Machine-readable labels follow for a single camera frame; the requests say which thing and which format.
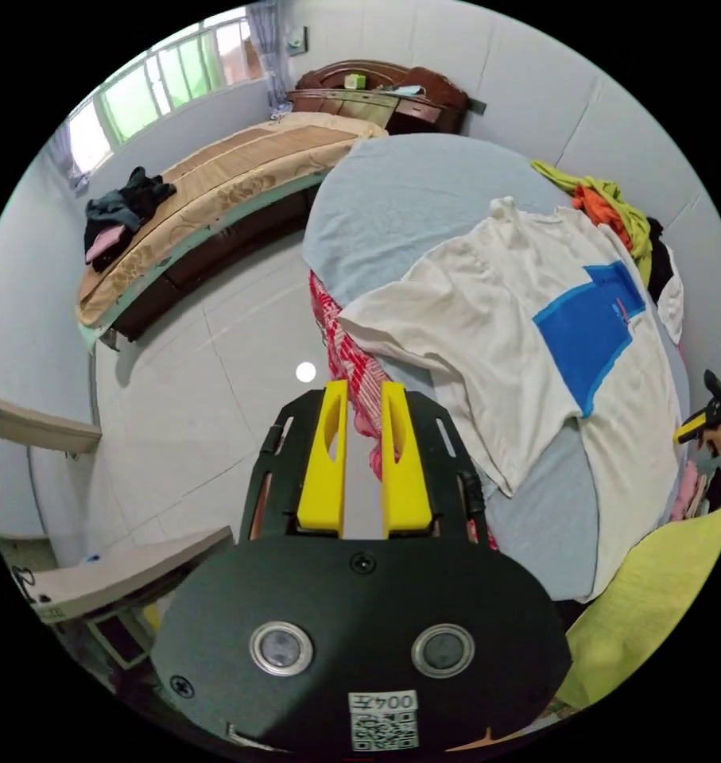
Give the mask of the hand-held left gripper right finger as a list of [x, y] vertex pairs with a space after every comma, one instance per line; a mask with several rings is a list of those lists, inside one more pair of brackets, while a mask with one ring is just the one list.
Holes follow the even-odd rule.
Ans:
[[383, 383], [381, 413], [384, 537], [426, 534], [432, 523], [432, 511], [413, 419], [402, 384]]

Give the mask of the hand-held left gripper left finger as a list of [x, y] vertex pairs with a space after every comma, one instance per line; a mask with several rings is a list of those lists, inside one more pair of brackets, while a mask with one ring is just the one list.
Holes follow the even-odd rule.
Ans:
[[348, 382], [324, 387], [309, 451], [297, 522], [308, 533], [341, 533], [347, 460]]

